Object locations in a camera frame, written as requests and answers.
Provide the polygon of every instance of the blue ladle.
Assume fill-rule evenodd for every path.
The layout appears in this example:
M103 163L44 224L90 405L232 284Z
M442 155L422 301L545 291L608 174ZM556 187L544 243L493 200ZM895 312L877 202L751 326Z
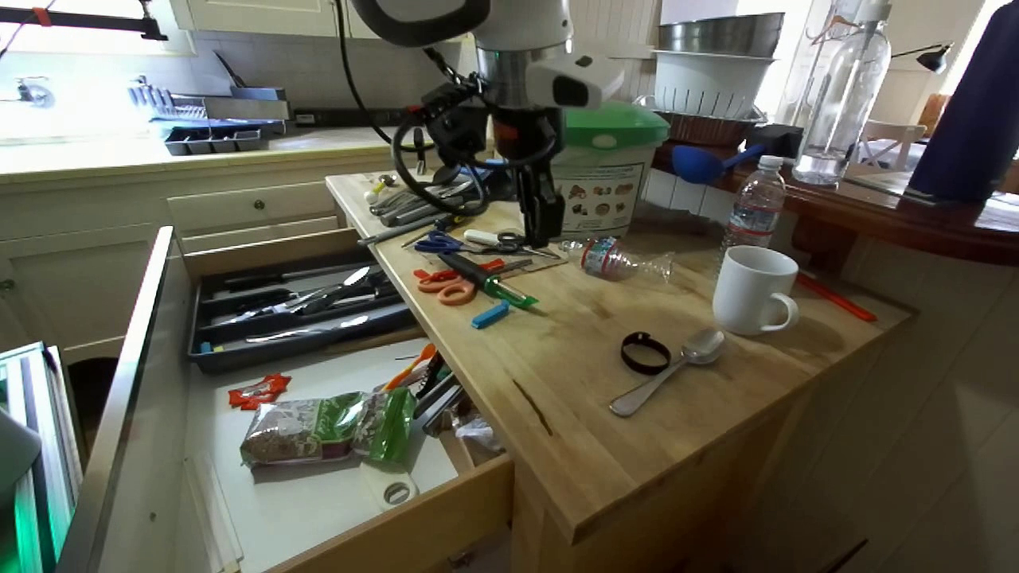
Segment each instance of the blue ladle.
M684 180L695 184L709 184L747 159L764 153L764 146L755 145L739 155L722 161L699 147L678 145L673 148L673 171Z

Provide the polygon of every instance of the bottle cap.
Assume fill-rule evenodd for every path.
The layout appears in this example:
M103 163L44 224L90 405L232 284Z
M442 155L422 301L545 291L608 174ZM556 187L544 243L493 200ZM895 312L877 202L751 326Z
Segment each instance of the bottle cap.
M761 155L757 166L765 169L782 169L782 164L786 161L784 157L777 155Z
M856 12L857 22L884 21L892 13L892 0L867 0Z

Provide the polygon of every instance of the orange scissors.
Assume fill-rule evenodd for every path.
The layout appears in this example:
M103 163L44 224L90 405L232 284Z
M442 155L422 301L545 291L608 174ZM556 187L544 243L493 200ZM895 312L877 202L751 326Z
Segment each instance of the orange scissors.
M495 259L481 266L485 270L498 270L505 266L505 262ZM437 294L439 303L446 306L466 305L478 294L477 287L454 270L440 270L429 274L418 269L414 271L414 275L418 277L418 291Z

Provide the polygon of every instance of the faucet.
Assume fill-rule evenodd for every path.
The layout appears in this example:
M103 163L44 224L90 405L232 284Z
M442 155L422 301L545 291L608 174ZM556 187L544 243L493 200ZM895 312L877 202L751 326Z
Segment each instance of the faucet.
M32 107L48 108L53 107L56 103L56 98L53 96L48 88L45 88L39 84L37 81L47 81L49 77L45 75L29 75L25 77L15 77L17 89L16 98L4 98L0 99L0 102L19 102L28 103Z

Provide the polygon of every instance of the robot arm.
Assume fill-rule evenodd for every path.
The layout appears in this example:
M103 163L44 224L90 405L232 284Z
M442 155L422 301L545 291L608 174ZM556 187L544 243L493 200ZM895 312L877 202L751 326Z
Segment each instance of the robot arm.
M597 108L623 83L622 67L608 59L572 53L567 0L353 4L375 34L398 46L424 47L474 32L477 76L450 77L452 84L428 94L419 119L443 161L472 165L474 154L484 149L484 119L491 114L496 150L506 159L495 168L511 171L529 244L543 247L557 237L565 202L554 191L550 162L562 148L561 108ZM399 146L394 139L394 154Z

